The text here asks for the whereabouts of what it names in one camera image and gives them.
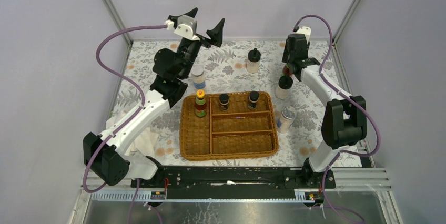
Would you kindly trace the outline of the blue label shaker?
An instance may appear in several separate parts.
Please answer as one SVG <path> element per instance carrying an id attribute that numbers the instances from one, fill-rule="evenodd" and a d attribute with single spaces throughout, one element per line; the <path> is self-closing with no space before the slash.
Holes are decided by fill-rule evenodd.
<path id="1" fill-rule="evenodd" d="M 191 77 L 193 86 L 196 89 L 204 89 L 206 87 L 206 76 L 202 66 L 193 66 L 191 69 Z"/>

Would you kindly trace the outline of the black spout seed bottle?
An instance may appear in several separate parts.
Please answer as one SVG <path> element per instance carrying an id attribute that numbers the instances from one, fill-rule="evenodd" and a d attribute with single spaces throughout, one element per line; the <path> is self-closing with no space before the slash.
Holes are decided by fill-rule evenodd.
<path id="1" fill-rule="evenodd" d="M 256 73 L 260 68 L 261 52 L 254 48 L 248 52 L 246 70 L 249 73 Z"/>

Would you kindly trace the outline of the black cap dark jar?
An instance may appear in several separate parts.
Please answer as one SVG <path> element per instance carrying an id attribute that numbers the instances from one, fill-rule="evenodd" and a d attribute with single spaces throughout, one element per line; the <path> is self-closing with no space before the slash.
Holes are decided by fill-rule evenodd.
<path id="1" fill-rule="evenodd" d="M 251 91 L 248 96 L 248 108 L 254 109 L 256 108 L 257 102 L 259 100 L 259 93 L 257 91 Z"/>

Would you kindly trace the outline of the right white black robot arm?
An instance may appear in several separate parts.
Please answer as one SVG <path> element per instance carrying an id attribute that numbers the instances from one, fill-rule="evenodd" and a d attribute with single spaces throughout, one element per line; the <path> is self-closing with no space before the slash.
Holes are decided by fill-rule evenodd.
<path id="1" fill-rule="evenodd" d="M 343 93 L 338 85 L 327 83 L 320 73 L 320 63 L 308 56 L 308 35 L 295 32 L 288 35 L 282 56 L 289 72 L 308 86 L 325 107 L 321 135 L 322 143 L 307 161 L 310 169 L 302 173 L 302 183 L 315 188 L 322 182 L 322 171 L 330 165 L 342 150 L 356 145 L 367 135 L 367 118 L 361 109 L 366 107 L 365 99 Z"/>

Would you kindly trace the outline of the yellow cap sauce bottle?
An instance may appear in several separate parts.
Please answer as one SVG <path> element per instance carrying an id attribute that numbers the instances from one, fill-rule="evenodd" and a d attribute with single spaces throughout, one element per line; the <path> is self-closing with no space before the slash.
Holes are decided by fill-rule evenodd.
<path id="1" fill-rule="evenodd" d="M 206 115 L 206 98 L 205 98 L 205 91 L 203 89 L 199 89 L 196 92 L 196 98 L 195 98 L 195 114 L 198 117 L 204 117 Z"/>
<path id="2" fill-rule="evenodd" d="M 293 76 L 293 73 L 290 72 L 288 64 L 285 64 L 284 67 L 282 68 L 282 74 L 284 76 Z"/>

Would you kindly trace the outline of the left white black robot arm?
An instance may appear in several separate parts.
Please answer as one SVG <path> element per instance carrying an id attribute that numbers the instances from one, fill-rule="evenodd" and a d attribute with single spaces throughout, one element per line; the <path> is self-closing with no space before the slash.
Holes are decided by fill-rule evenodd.
<path id="1" fill-rule="evenodd" d="M 221 47 L 225 19 L 206 31 L 197 33 L 195 16 L 197 8 L 178 16 L 168 16 L 163 25 L 137 26 L 120 30 L 100 43 L 96 50 L 96 60 L 108 72 L 134 85 L 141 95 L 141 103 L 136 105 L 117 123 L 100 134 L 89 132 L 83 139 L 83 161 L 86 166 L 83 188 L 87 187 L 88 173 L 92 171 L 105 185 L 114 186 L 125 178 L 143 179 L 152 188 L 163 182 L 161 168 L 152 157 L 134 157 L 126 154 L 136 138 L 164 112 L 171 109 L 184 95 L 188 85 L 184 79 L 189 77 L 201 47 Z M 156 77 L 150 89 L 144 92 L 137 83 L 123 74 L 107 67 L 100 59 L 102 48 L 113 38 L 133 31 L 149 29 L 173 30 L 181 37 L 176 51 L 163 48 L 154 55 L 153 72 Z"/>

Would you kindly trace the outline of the small dark spice jar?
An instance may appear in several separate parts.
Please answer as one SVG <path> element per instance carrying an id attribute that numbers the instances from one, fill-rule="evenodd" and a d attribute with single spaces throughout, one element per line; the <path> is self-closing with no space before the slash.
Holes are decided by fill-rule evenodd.
<path id="1" fill-rule="evenodd" d="M 229 95 L 227 93 L 222 93 L 219 96 L 220 109 L 222 111 L 227 111 L 229 108 Z"/>

